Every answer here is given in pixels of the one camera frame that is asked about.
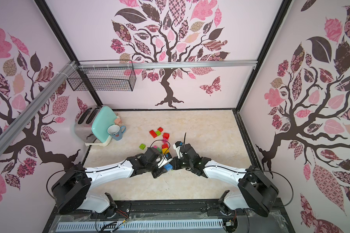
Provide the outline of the red square lego brick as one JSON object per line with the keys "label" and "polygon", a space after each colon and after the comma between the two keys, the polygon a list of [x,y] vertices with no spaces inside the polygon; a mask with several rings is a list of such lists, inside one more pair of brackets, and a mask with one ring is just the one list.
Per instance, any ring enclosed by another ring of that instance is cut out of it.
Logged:
{"label": "red square lego brick", "polygon": [[170,137],[170,134],[169,134],[169,133],[164,133],[164,134],[163,134],[163,138],[164,138],[164,139],[168,140],[169,137]]}

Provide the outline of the blue long lego brick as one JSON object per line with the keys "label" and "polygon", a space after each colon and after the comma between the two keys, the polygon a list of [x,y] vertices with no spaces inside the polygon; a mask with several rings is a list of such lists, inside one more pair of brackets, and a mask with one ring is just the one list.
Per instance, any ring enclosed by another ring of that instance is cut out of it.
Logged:
{"label": "blue long lego brick", "polygon": [[172,166],[171,164],[166,164],[166,165],[164,166],[164,168],[165,168],[167,171],[170,171],[170,170],[173,169],[173,166]]}

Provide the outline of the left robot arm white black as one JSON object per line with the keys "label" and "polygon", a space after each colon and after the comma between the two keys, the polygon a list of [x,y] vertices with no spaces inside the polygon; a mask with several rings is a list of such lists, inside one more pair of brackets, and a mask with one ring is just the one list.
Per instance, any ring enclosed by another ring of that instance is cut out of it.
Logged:
{"label": "left robot arm white black", "polygon": [[52,186],[51,192],[59,214],[66,215],[76,210],[102,213],[114,206],[109,193],[94,194],[96,187],[105,183],[151,173],[153,178],[167,172],[165,165],[173,160],[168,150],[161,155],[156,148],[145,153],[127,157],[125,160],[95,168],[85,168],[80,163],[65,170],[65,174]]}

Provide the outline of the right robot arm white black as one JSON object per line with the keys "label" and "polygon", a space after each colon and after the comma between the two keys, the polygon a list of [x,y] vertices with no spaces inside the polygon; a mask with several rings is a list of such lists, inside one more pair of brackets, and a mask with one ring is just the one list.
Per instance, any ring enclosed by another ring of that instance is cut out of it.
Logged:
{"label": "right robot arm white black", "polygon": [[170,162],[173,169],[185,169],[197,176],[216,179],[237,188],[236,191],[225,191],[220,198],[222,211],[250,209],[259,216],[267,217],[275,207],[279,190],[265,171],[254,166],[242,169],[220,164],[199,156],[190,144],[181,141],[176,142],[173,148],[177,153]]}

